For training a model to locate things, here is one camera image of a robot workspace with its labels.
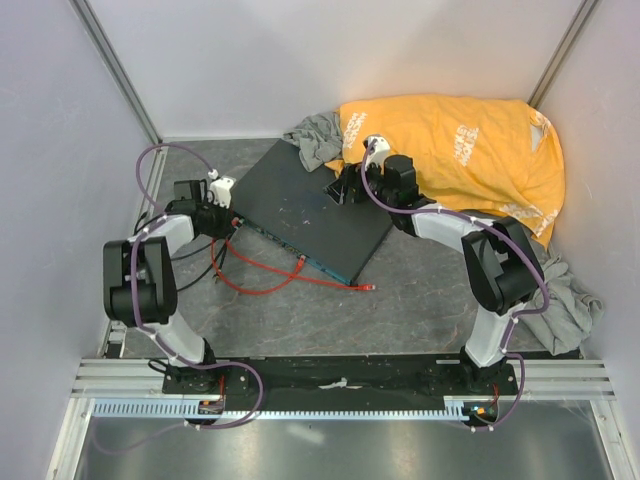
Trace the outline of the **dark grey network switch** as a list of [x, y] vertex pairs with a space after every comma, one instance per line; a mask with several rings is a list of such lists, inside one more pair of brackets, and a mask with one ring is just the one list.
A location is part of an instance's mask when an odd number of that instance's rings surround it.
[[299, 149], [277, 141], [232, 188], [244, 224], [349, 286], [392, 228], [372, 202], [336, 204], [324, 188], [334, 172], [304, 169]]

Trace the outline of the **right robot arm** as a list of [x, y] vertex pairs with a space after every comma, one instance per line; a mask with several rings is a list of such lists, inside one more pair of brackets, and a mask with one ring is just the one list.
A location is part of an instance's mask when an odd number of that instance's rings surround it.
[[[512, 217], [493, 221], [445, 209], [420, 193], [407, 156], [392, 155], [382, 166], [369, 160], [365, 164], [365, 171], [358, 164], [346, 166], [324, 192], [339, 205], [369, 199], [390, 214], [397, 229], [463, 254], [478, 309], [457, 377], [465, 391], [483, 392], [505, 363], [518, 318], [549, 305], [544, 272], [523, 225]], [[537, 293], [542, 306], [528, 309]]]

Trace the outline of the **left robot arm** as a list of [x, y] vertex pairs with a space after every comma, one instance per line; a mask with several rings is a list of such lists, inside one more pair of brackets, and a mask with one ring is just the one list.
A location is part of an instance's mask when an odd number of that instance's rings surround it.
[[209, 343], [178, 310], [172, 257], [200, 236], [220, 240], [232, 233], [234, 184], [227, 176], [177, 182], [175, 198], [151, 223], [103, 247], [106, 315], [145, 334], [170, 364], [187, 367], [185, 382], [198, 393], [215, 389], [220, 371]]

